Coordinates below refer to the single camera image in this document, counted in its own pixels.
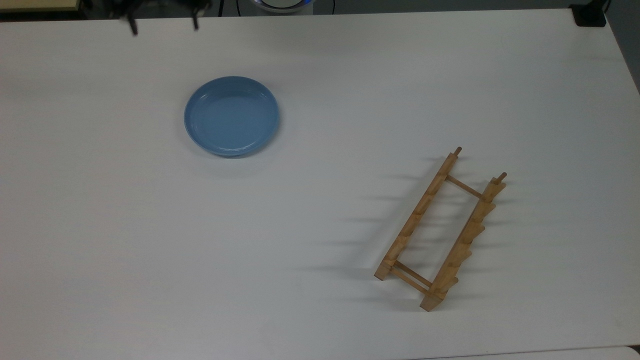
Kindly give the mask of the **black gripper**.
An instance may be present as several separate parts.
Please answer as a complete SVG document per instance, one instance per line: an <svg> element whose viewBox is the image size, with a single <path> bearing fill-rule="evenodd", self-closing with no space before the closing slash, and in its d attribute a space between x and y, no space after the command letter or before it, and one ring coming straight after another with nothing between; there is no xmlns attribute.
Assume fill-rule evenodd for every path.
<svg viewBox="0 0 640 360"><path fill-rule="evenodd" d="M192 18L198 31L199 17L212 9L212 0L108 0L107 13L114 18L126 18L132 36L138 36L136 19Z"/></svg>

